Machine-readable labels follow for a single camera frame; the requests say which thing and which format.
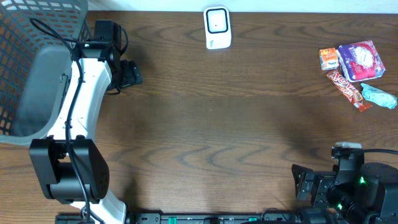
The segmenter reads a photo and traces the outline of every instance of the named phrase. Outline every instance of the wooden table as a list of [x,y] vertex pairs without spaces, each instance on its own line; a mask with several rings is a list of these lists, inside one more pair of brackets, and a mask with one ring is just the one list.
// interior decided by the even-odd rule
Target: wooden table
[[[297,204],[290,168],[331,170],[337,141],[398,149],[397,110],[360,113],[320,70],[318,51],[373,40],[398,95],[398,16],[231,13],[233,43],[207,50],[202,13],[90,12],[129,36],[144,83],[105,96],[96,145],[110,189],[163,212],[261,212]],[[28,148],[0,148],[0,222],[77,212],[42,195]],[[390,155],[368,161],[398,166]]]

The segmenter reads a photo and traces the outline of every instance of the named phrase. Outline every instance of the black cable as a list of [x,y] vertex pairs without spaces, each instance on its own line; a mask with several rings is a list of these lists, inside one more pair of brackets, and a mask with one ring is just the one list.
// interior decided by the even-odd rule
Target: black cable
[[380,153],[389,153],[389,154],[398,155],[398,151],[391,149],[349,149],[347,151],[341,151],[340,154],[348,155],[348,154],[361,154],[367,152],[380,152]]
[[363,224],[369,224],[370,219],[373,216],[379,215],[377,212],[370,212],[366,215],[365,220],[363,221]]
[[116,85],[115,88],[116,88],[117,92],[114,92],[114,93],[105,93],[105,95],[118,95],[118,94],[120,94],[120,92],[122,92],[122,90],[120,89],[119,85]]
[[[42,29],[41,27],[39,27],[36,23],[32,22],[32,20],[34,20],[35,22],[37,22],[37,23],[39,23],[40,25],[44,26],[44,27],[45,27],[46,29],[48,29],[50,32],[52,32],[52,31],[54,31],[54,32],[53,32],[53,33],[50,33],[50,32],[47,32],[46,30],[43,30],[43,29]],[[47,24],[43,23],[42,21],[40,21],[40,20],[38,20],[38,19],[30,18],[30,23],[31,23],[34,27],[36,27],[36,29],[42,31],[43,33],[45,33],[45,34],[47,34],[47,35],[49,35],[49,36],[51,36],[51,37],[53,37],[53,38],[56,38],[56,39],[58,39],[58,40],[63,39],[63,40],[66,40],[66,41],[68,41],[68,42],[77,43],[77,40],[72,40],[72,39],[68,39],[68,38],[61,37],[61,35],[59,35],[55,30],[51,29]]]
[[[86,211],[86,207],[84,206],[83,208],[81,208],[80,212],[85,212],[85,211]],[[102,220],[100,217],[98,217],[94,212],[91,212],[91,217],[94,220],[98,221],[99,224],[105,224],[104,220]]]
[[[269,211],[269,210],[277,210],[279,211],[278,208],[267,208],[267,210],[265,210],[262,214],[261,214],[261,220],[264,221],[264,215]],[[285,219],[285,221],[288,221],[288,219],[286,218],[286,216],[282,213],[280,213],[282,215],[282,217]]]
[[[55,35],[54,33],[52,34],[52,33],[50,33],[50,32],[47,32],[46,30],[43,30],[41,27],[39,27],[37,24],[35,24],[35,23],[33,23],[32,21],[30,21],[30,23],[34,26],[34,27],[36,27],[36,29],[38,29],[38,30],[40,30],[40,31],[42,31],[43,33],[45,33],[45,34],[47,34],[47,35],[49,35],[49,36],[51,36],[51,37],[53,37],[53,38],[56,38],[56,39],[58,39],[58,40],[60,40],[60,38],[59,37],[61,37],[58,33],[58,36],[57,35]],[[116,50],[119,52],[119,54],[120,54],[120,56],[122,56],[122,54],[124,54],[125,52],[126,52],[126,50],[127,50],[127,47],[128,47],[128,45],[129,45],[129,37],[127,36],[127,32],[126,32],[126,30],[124,29],[124,28],[121,28],[122,29],[122,31],[124,32],[124,36],[125,36],[125,38],[126,38],[126,45],[123,47],[123,49],[118,49],[118,47],[117,46],[115,46],[115,48],[116,48]],[[67,42],[73,42],[73,43],[77,43],[78,41],[77,40],[73,40],[73,39],[68,39],[68,38],[64,38],[64,37],[61,37],[61,38],[63,38],[64,40],[66,40]]]
[[120,56],[122,56],[122,54],[124,54],[127,50],[127,47],[129,46],[129,37],[127,36],[127,32],[125,29],[122,28],[122,31],[124,32],[124,37],[126,38],[126,44],[123,47],[123,49],[120,50]]
[[[66,148],[67,148],[67,152],[69,153],[69,158],[70,158],[70,162],[72,163],[72,167],[73,170],[75,171],[76,177],[79,181],[81,190],[83,191],[83,197],[85,199],[85,203],[86,203],[86,209],[85,212],[82,212],[82,220],[84,222],[87,222],[88,220],[90,220],[91,217],[91,210],[90,210],[90,202],[88,200],[88,194],[87,194],[87,190],[85,187],[85,184],[83,182],[83,179],[81,178],[81,174],[79,171],[79,168],[77,167],[76,164],[76,160],[75,160],[75,151],[70,147],[70,120],[72,117],[72,112],[73,109],[75,107],[76,104],[76,100],[77,100],[77,96],[79,95],[79,91],[81,88],[81,84],[83,83],[83,70],[81,69],[81,65],[79,62],[78,57],[76,56],[76,53],[72,50],[72,48],[70,47],[70,45],[67,43],[67,41],[70,42],[76,42],[75,40],[70,40],[70,39],[64,39],[63,37],[61,37],[61,35],[59,33],[57,33],[55,30],[53,30],[51,27],[49,27],[47,24],[43,23],[42,21],[35,19],[35,18],[30,18],[30,23],[36,27],[38,30],[42,31],[43,33],[50,35],[58,40],[60,40],[64,46],[69,50],[70,54],[72,55],[73,60],[76,62],[77,67],[79,69],[79,80],[78,80],[78,84],[77,84],[77,88],[75,91],[75,94],[72,98],[72,102],[70,103],[70,107],[69,107],[69,111],[68,111],[68,116],[67,116],[67,120],[65,122],[65,144],[66,144]],[[47,31],[41,29],[36,23],[42,25],[43,27],[45,27],[47,30],[49,30],[52,34],[49,34]]]

